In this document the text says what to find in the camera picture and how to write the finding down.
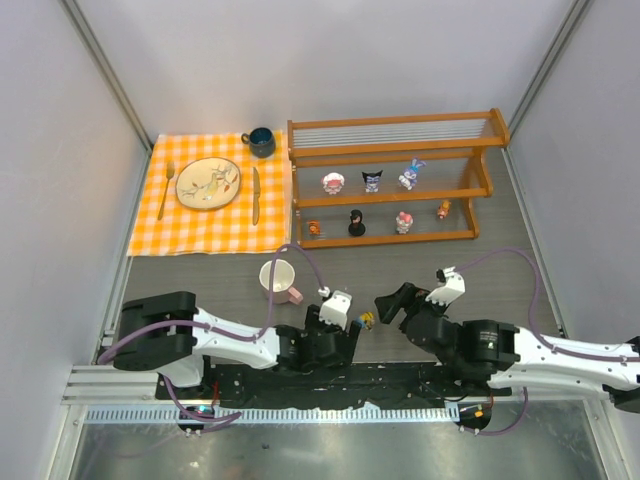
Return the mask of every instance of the blue mug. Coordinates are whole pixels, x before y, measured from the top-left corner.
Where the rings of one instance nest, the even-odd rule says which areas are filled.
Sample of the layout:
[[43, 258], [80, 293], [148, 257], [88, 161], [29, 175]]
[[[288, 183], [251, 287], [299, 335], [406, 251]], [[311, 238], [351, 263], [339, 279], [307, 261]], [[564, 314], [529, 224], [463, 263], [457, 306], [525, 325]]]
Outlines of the blue mug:
[[249, 145], [249, 150], [258, 158], [267, 158], [276, 151], [276, 139], [268, 128], [256, 128], [250, 134], [243, 133], [242, 143]]

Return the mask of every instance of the orange checkered tablecloth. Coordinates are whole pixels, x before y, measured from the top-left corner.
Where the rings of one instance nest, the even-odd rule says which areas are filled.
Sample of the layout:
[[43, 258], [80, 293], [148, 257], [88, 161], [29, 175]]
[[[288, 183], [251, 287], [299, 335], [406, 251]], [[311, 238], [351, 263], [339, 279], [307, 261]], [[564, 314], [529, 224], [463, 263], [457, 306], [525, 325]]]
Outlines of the orange checkered tablecloth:
[[[251, 155], [240, 134], [160, 135], [153, 149], [138, 217], [129, 242], [129, 256], [185, 253], [273, 252], [291, 239], [291, 165], [286, 135], [275, 131], [276, 151], [266, 159]], [[242, 175], [235, 199], [218, 210], [199, 211], [176, 197], [176, 180], [184, 167], [208, 157], [231, 160]], [[175, 175], [162, 220], [158, 211], [166, 184], [167, 164]], [[260, 220], [253, 219], [253, 167], [260, 177]]]

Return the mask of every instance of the gold fork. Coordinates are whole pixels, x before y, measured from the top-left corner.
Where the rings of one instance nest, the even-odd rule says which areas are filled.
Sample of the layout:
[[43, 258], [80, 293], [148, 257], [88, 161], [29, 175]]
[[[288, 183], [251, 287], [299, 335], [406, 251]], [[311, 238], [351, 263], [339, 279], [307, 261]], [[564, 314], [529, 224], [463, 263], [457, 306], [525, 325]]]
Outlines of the gold fork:
[[160, 211], [158, 212], [158, 220], [162, 220], [164, 215], [164, 202], [167, 201], [167, 190], [169, 190], [169, 181], [173, 178], [176, 173], [176, 168], [173, 165], [173, 162], [169, 162], [167, 164], [167, 184], [164, 187], [164, 195], [162, 196], [162, 203], [160, 204]]

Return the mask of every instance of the pink figurine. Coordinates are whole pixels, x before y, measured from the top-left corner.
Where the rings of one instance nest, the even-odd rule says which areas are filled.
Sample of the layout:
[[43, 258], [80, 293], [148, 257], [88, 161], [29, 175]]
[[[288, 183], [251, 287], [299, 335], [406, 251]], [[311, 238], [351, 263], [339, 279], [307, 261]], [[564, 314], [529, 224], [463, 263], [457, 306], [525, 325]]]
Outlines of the pink figurine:
[[324, 191], [329, 195], [335, 195], [344, 186], [344, 177], [339, 173], [330, 173], [322, 178], [322, 186]]
[[413, 225], [413, 217], [405, 212], [400, 212], [396, 217], [396, 230], [400, 234], [405, 234]]

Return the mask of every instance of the small toy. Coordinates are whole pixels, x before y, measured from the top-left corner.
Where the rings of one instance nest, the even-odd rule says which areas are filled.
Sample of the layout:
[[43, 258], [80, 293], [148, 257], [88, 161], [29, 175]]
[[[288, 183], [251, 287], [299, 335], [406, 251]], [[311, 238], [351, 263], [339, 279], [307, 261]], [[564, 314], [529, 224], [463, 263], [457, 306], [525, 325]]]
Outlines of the small toy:
[[377, 192], [378, 185], [380, 185], [380, 177], [382, 177], [382, 170], [375, 173], [362, 172], [362, 178], [364, 179], [364, 191], [367, 193]]
[[449, 215], [449, 210], [451, 209], [451, 202], [449, 200], [443, 200], [440, 206], [438, 207], [438, 218], [440, 220], [444, 220]]
[[351, 223], [349, 224], [349, 233], [354, 237], [364, 235], [367, 229], [362, 223], [362, 212], [360, 210], [351, 210]]
[[329, 173], [322, 178], [322, 186], [329, 195], [335, 195], [344, 187], [344, 177], [336, 172]]
[[309, 222], [307, 222], [307, 224], [309, 225], [309, 234], [315, 236], [318, 236], [322, 233], [322, 231], [320, 230], [320, 223], [318, 223], [317, 220], [311, 220]]
[[407, 190], [411, 190], [416, 183], [418, 183], [418, 170], [421, 167], [424, 167], [427, 162], [423, 162], [422, 160], [418, 160], [414, 158], [411, 160], [411, 165], [409, 165], [406, 170], [398, 177], [398, 181], [400, 185], [405, 187]]
[[413, 225], [413, 217], [405, 212], [400, 212], [396, 217], [396, 230], [398, 233], [405, 234]]
[[364, 312], [357, 320], [354, 321], [356, 325], [360, 325], [360, 328], [366, 328], [367, 330], [371, 330], [373, 325], [376, 323], [375, 317], [371, 312]]

